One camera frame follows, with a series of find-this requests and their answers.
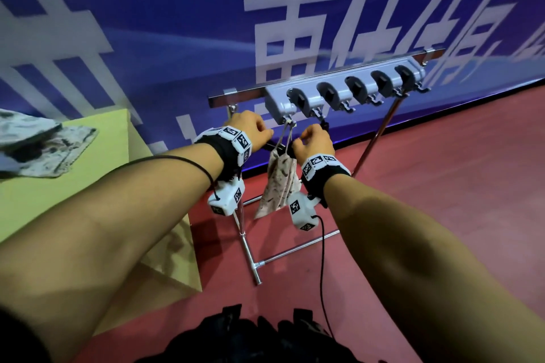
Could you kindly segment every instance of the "black wrist strap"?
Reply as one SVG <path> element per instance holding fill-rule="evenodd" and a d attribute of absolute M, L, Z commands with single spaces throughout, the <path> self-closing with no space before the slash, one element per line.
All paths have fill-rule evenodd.
<path fill-rule="evenodd" d="M 325 197 L 324 197 L 325 183 L 333 175 L 336 175 L 336 174 L 344 174 L 344 175 L 351 176 L 340 166 L 334 166 L 334 165 L 327 165 L 323 168 L 320 168 L 319 170 L 316 171 L 316 173 L 314 174 L 314 176 L 312 177 L 310 181 L 308 181 L 303 175 L 303 185 L 309 192 L 309 195 L 320 198 L 320 204 L 322 204 L 324 208 L 328 207 L 328 203 L 325 201 Z"/>
<path fill-rule="evenodd" d="M 210 181 L 210 188 L 212 188 L 214 190 L 214 195 L 216 196 L 216 199 L 217 200 L 220 199 L 216 194 L 216 190 L 214 189 L 214 178 L 212 178 L 212 175 L 210 175 L 210 173 L 207 170 L 205 170 L 203 167 L 201 167 L 195 161 L 192 161 L 192 160 L 184 158 L 184 157 L 179 157 L 177 155 L 153 155 L 151 157 L 144 157 L 144 158 L 140 158 L 140 159 L 135 159 L 134 161 L 129 161 L 126 164 L 120 165 L 119 167 L 112 169 L 110 172 L 108 172 L 108 174 L 111 174 L 114 171 L 119 170 L 120 168 L 129 166 L 129 165 L 138 164 L 139 162 L 149 161 L 149 160 L 152 160 L 152 159 L 177 159 L 177 160 L 180 160 L 180 161 L 183 161 L 183 162 L 187 162 L 188 164 L 191 164 L 194 167 L 199 168 L 208 177 L 208 180 Z"/>
<path fill-rule="evenodd" d="M 195 143 L 207 143 L 213 147 L 221 160 L 223 161 L 223 170 L 218 181 L 230 181 L 237 174 L 240 174 L 238 166 L 238 152 L 230 140 L 220 137 L 219 135 L 205 135 Z"/>

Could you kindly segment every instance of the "wristband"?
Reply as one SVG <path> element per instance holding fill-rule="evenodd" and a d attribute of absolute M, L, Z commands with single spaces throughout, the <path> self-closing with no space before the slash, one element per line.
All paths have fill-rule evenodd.
<path fill-rule="evenodd" d="M 325 208 L 328 205 L 324 199 L 324 186 L 336 174 L 351 176 L 350 171 L 333 155 L 312 155 L 303 163 L 303 184 L 309 194 L 320 198 L 320 203 Z"/>
<path fill-rule="evenodd" d="M 218 181 L 230 181 L 252 154 L 248 136 L 232 126 L 208 129 L 196 137 L 194 143 L 207 143 L 222 159 L 223 170 Z"/>

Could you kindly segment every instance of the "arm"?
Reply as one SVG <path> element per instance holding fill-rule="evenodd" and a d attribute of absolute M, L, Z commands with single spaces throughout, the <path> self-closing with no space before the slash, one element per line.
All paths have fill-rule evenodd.
<path fill-rule="evenodd" d="M 246 132 L 253 151 L 273 134 L 249 111 L 229 124 Z M 223 169 L 204 143 L 167 154 L 199 163 L 214 179 Z M 130 270 L 209 186 L 197 167 L 170 159 L 106 175 L 0 244 L 0 305 L 34 330 L 55 362 L 69 360 Z"/>
<path fill-rule="evenodd" d="M 334 154 L 319 126 L 294 143 L 301 163 Z M 346 175 L 325 200 L 344 243 L 424 361 L 545 361 L 545 323 L 433 218 Z"/>

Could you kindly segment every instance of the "red floor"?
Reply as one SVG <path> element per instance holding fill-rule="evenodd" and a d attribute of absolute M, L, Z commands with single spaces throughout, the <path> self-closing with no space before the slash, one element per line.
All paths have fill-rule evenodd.
<path fill-rule="evenodd" d="M 488 269 L 545 317 L 545 87 L 535 88 L 382 138 L 358 179 L 422 209 L 451 229 Z M 340 150 L 355 165 L 366 143 Z M 261 193 L 263 176 L 246 181 L 245 197 Z M 253 218 L 257 204 L 246 210 Z M 320 208 L 326 231 L 335 229 Z M 160 352 L 177 333 L 222 306 L 242 303 L 242 317 L 273 324 L 319 298 L 321 244 L 259 269 L 255 287 L 231 218 L 206 206 L 190 213 L 204 291 L 94 337 L 76 359 L 132 362 Z M 319 236 L 298 231 L 286 209 L 249 221 L 249 242 L 264 259 Z M 326 241 L 325 304 L 337 340 L 367 363 L 419 362 L 382 308 L 340 236 Z"/>

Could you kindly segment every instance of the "black bag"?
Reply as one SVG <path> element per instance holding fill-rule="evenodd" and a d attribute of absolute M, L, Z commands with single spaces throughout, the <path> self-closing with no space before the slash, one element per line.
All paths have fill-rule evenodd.
<path fill-rule="evenodd" d="M 136 363 L 358 363 L 350 349 L 313 321 L 310 310 L 295 309 L 293 322 L 283 320 L 275 330 L 261 316 L 257 325 L 241 319 L 241 309 L 241 304 L 225 307 L 173 338 L 163 353 Z"/>

